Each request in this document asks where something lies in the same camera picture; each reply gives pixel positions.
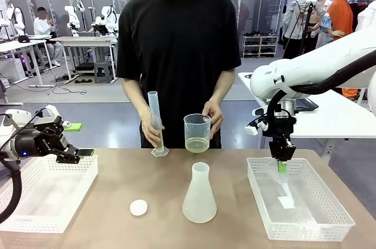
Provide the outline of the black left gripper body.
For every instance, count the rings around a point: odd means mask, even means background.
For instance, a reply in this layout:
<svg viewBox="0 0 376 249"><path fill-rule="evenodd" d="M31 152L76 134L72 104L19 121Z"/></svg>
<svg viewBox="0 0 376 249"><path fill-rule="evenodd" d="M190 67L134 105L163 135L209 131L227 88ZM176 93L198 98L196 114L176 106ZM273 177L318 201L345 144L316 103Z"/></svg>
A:
<svg viewBox="0 0 376 249"><path fill-rule="evenodd" d="M26 125L14 137L14 157L20 160L49 154L68 155L69 143L63 134L63 123L61 116L48 116Z"/></svg>

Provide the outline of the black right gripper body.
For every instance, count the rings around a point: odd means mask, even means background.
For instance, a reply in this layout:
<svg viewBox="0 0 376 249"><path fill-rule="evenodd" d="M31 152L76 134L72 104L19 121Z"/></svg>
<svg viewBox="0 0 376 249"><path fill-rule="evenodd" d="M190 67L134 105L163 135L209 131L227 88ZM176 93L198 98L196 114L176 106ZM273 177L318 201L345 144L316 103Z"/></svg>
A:
<svg viewBox="0 0 376 249"><path fill-rule="evenodd" d="M295 117L273 117L270 120L267 116L262 116L261 122L265 125L262 128L262 135L264 137L291 141L290 136L294 132L294 125L296 123Z"/></svg>

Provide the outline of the person's left hand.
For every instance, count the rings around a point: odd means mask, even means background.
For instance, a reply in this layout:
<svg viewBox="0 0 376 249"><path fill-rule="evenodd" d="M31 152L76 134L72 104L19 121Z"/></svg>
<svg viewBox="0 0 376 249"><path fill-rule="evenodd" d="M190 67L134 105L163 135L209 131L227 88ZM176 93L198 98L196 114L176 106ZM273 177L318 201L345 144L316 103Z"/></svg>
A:
<svg viewBox="0 0 376 249"><path fill-rule="evenodd" d="M219 104L215 100L209 100L204 105L202 115L211 118L210 139L212 139L213 136L219 131L224 119Z"/></svg>

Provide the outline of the person's right hand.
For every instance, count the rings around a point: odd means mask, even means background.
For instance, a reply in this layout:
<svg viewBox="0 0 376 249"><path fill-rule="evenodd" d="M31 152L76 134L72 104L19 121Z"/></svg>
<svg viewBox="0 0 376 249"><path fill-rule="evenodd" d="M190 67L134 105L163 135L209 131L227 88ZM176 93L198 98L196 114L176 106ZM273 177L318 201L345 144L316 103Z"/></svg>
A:
<svg viewBox="0 0 376 249"><path fill-rule="evenodd" d="M144 133L145 138L154 148L158 149L162 143L162 132L153 127L152 114L148 107L142 110L140 113L140 119L142 123L142 132Z"/></svg>

